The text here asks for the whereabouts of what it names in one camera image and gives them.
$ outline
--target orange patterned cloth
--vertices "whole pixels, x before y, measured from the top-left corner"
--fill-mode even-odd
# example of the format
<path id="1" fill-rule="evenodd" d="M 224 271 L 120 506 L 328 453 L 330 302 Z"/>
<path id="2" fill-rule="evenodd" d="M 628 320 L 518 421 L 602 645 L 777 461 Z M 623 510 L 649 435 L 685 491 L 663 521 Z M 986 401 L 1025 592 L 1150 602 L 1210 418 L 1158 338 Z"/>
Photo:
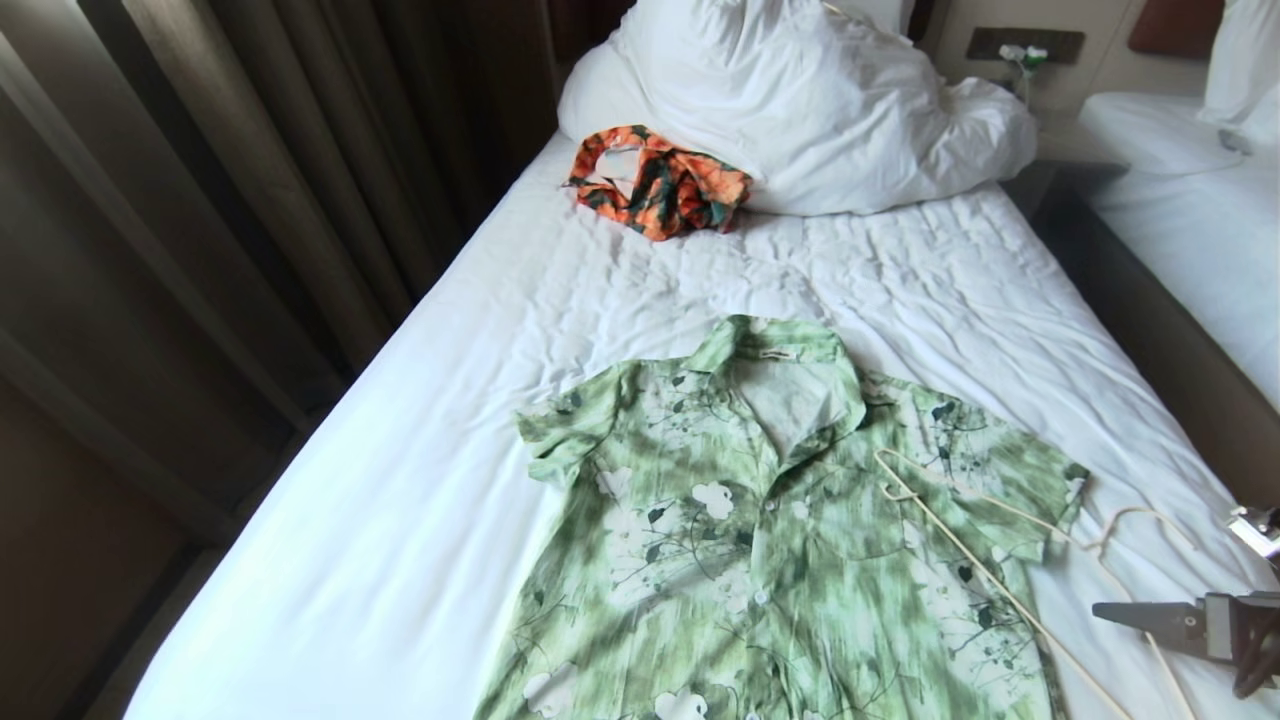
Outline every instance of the orange patterned cloth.
<path id="1" fill-rule="evenodd" d="M 605 152 L 636 150 L 631 182 L 599 176 Z M 644 126 L 625 126 L 582 141 L 568 186 L 577 200 L 654 242 L 681 232 L 727 232 L 733 211 L 751 195 L 751 176 L 704 152 L 677 147 Z"/>

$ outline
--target brown curtain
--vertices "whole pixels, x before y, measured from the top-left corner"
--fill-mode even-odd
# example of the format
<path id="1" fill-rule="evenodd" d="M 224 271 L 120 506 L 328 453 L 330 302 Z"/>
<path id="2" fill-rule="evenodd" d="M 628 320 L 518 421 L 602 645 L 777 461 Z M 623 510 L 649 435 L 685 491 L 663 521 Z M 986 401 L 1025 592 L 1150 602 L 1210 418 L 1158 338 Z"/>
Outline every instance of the brown curtain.
<path id="1" fill-rule="evenodd" d="M 553 132 L 545 23 L 538 3 L 81 6 L 0 3 L 0 379 L 227 542 Z"/>

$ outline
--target bed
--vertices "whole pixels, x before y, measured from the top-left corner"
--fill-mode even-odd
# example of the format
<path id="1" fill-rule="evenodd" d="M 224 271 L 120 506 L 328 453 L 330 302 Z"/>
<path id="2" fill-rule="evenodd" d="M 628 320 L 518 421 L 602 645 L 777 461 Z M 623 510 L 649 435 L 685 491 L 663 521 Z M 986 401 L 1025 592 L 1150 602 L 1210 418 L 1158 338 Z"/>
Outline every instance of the bed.
<path id="1" fill-rule="evenodd" d="M 1224 149 L 1198 97 L 1110 92 L 1080 113 L 1132 170 L 1089 206 L 1280 409 L 1276 159 Z"/>
<path id="2" fill-rule="evenodd" d="M 870 217 L 749 214 L 666 243 L 576 206 L 556 136 L 266 497 L 155 656 L 129 720 L 470 717 L 561 495 L 512 410 L 630 357 L 691 352 L 731 313 L 835 328 L 863 366 L 978 402 L 1093 469 L 1075 534 L 1135 597 L 1275 587 L 1233 502 L 995 184 Z M 1134 717 L 1176 706 L 1151 651 L 1089 605 L 1082 555 L 1034 570 L 1041 618 Z M 1275 717 L 1172 657 L 1201 717 Z M 1074 717 L 1106 707 L 1060 669 Z"/>

